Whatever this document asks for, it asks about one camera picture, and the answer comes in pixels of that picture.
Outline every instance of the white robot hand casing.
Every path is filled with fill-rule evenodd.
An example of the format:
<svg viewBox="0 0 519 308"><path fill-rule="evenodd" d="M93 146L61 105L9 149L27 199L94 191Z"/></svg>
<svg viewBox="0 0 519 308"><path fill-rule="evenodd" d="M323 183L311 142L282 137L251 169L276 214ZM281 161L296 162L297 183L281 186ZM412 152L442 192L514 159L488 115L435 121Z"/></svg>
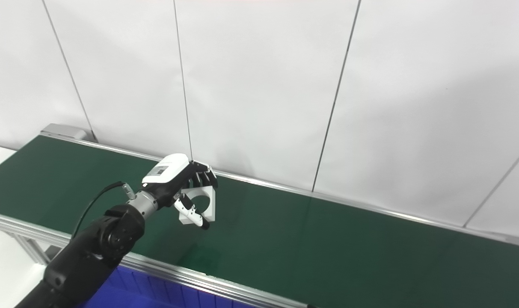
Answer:
<svg viewBox="0 0 519 308"><path fill-rule="evenodd" d="M192 179L194 187L190 188L191 179L189 179L189 184L186 187L182 187L181 192L175 196L174 207L179 211L179 220L182 224L194 223L200 227L203 227L204 224L209 226L208 222L213 222L216 218L216 193L214 187L217 186L217 183L215 181L215 186L212 186L210 180L215 180L216 176L207 164L189 161L185 154L170 154L158 162L146 174L142 184L144 187L148 184L170 184L170 181L179 174L185 173L184 170L186 168L193 166L197 167L196 176ZM196 185L197 181L201 182L198 187ZM201 214L196 213L196 207L191 201L198 195L206 195L210 198L208 208Z"/></svg>
<svg viewBox="0 0 519 308"><path fill-rule="evenodd" d="M183 153L170 154L162 158L143 178L142 183L168 183L189 165L189 158Z"/></svg>

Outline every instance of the white block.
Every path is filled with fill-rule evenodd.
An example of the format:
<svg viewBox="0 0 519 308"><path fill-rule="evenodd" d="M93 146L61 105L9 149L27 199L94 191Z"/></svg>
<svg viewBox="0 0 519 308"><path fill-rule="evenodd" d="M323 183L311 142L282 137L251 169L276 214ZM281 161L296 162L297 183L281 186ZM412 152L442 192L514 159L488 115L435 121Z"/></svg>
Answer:
<svg viewBox="0 0 519 308"><path fill-rule="evenodd" d="M216 190L214 187L196 187L189 189L182 189L181 193L185 193L191 201L194 197L198 197L199 195L205 195L210 198L210 204L208 208L204 210L204 212L200 213L203 218L205 218L209 222L214 222L216 220ZM183 214L179 213L179 221L184 224L192 224L193 222L185 217Z"/></svg>

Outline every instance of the white plastic part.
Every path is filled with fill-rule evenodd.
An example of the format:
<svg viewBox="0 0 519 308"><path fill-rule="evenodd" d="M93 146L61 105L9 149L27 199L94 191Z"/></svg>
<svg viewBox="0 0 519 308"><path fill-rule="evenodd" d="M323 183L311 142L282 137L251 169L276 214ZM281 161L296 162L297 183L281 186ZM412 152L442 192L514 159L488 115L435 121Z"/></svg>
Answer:
<svg viewBox="0 0 519 308"><path fill-rule="evenodd" d="M174 207L179 211L179 219L181 220L181 216L187 218L189 220L189 224L193 223L199 227L202 227L202 224L204 223L203 218L201 215L197 214L196 208L193 205L192 208L186 209L185 205L179 200L174 202Z"/></svg>
<svg viewBox="0 0 519 308"><path fill-rule="evenodd" d="M142 183L168 183L189 165L189 158L183 153L175 153L162 158L143 178Z"/></svg>
<svg viewBox="0 0 519 308"><path fill-rule="evenodd" d="M209 222L214 222L216 220L216 191L214 187L182 189L181 193L185 193L185 195L187 195L191 201L194 197L198 197L199 195L205 195L206 197L209 197L210 204L208 205L208 208L203 213L201 213L201 215ZM181 212L179 213L179 221L184 225L194 223L185 215L181 214Z"/></svg>

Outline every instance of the black robotic arm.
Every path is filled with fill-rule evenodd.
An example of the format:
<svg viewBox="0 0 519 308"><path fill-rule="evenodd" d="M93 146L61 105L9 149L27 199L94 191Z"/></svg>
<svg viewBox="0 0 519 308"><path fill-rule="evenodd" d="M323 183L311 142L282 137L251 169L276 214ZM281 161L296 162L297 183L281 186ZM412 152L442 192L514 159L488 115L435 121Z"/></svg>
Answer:
<svg viewBox="0 0 519 308"><path fill-rule="evenodd" d="M145 232L145 220L162 207L175 208L203 229L209 222L195 212L182 188L213 186L210 166L172 154L142 181L126 204L115 205L79 232L46 266L43 279L16 308L72 308L89 300Z"/></svg>

